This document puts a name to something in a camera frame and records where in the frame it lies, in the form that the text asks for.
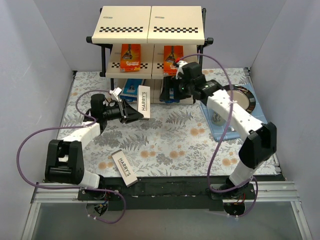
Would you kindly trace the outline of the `white Harry's box front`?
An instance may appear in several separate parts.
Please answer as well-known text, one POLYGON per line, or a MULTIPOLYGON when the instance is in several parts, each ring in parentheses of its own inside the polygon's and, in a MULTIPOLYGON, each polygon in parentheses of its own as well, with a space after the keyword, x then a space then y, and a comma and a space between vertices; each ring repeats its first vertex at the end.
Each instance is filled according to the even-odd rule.
POLYGON ((134 173, 128 159, 126 158, 122 150, 118 150, 111 154, 112 159, 117 166, 118 171, 127 187, 132 186, 138 181, 136 174, 134 173))

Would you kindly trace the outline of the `white harry's box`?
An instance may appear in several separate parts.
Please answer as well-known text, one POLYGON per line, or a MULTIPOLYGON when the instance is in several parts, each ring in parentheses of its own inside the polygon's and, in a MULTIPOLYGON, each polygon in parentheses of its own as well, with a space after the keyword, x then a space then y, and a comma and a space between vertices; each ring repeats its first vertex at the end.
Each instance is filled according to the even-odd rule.
POLYGON ((137 90, 137 110, 143 115, 144 119, 150 119, 151 117, 151 96, 150 87, 145 85, 139 85, 137 90))
POLYGON ((134 173, 128 159, 126 158, 122 150, 118 150, 111 154, 112 159, 117 166, 118 171, 127 187, 132 186, 138 181, 136 174, 134 173))

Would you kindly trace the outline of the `orange Gillette razor pack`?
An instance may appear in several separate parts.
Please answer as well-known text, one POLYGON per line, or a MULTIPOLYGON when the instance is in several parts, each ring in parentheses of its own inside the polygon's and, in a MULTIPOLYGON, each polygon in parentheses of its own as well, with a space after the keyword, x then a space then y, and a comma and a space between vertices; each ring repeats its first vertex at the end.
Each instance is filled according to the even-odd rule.
POLYGON ((122 44, 120 54, 120 72, 138 72, 141 69, 141 45, 122 44))
POLYGON ((174 63, 177 59, 184 55, 184 47, 182 45, 165 45, 163 48, 163 75, 175 76, 177 67, 174 63))

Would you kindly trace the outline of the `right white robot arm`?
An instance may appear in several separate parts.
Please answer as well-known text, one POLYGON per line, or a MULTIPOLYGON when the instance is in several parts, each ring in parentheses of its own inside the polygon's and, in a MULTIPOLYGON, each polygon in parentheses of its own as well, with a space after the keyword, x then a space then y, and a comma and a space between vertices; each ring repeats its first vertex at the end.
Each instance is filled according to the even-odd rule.
POLYGON ((161 98, 167 100, 169 90, 174 90, 176 99, 193 97, 208 109, 218 113, 239 134, 243 144, 238 152, 239 163, 219 189, 210 187, 213 193, 227 193, 237 199, 245 192, 244 185, 253 179, 257 169, 277 149, 277 128, 272 122, 264 123, 244 110, 234 99, 233 87, 226 90, 216 80, 206 80, 202 67, 197 62, 177 59, 173 62, 175 76, 166 76, 161 98))

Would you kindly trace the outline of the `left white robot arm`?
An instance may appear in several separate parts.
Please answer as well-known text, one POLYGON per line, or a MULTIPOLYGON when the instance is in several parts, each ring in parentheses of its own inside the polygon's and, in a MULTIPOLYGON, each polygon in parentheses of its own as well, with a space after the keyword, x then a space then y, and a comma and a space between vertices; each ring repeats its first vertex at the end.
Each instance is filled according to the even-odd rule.
POLYGON ((103 199, 107 193, 102 184, 103 177, 85 169, 83 150, 103 133, 109 121, 119 120, 127 124, 142 118, 143 114, 124 99, 108 102, 104 94, 93 94, 90 109, 84 114, 83 126, 63 139, 49 142, 45 179, 89 188, 89 194, 95 200, 103 199))

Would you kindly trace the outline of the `blue razor box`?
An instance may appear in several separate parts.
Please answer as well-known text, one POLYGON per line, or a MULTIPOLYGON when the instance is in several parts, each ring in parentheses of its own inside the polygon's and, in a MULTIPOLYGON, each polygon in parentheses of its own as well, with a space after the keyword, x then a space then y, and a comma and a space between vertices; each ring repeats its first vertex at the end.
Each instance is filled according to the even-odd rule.
POLYGON ((125 99, 129 103, 136 102, 138 98, 138 87, 140 85, 143 86, 145 81, 145 79, 128 78, 124 83, 120 98, 125 99))
POLYGON ((159 96, 159 100, 161 102, 164 102, 166 104, 173 104, 173 103, 179 103, 180 100, 179 99, 175 99, 174 96, 174 89, 173 88, 169 88, 169 89, 162 89, 161 94, 159 96))

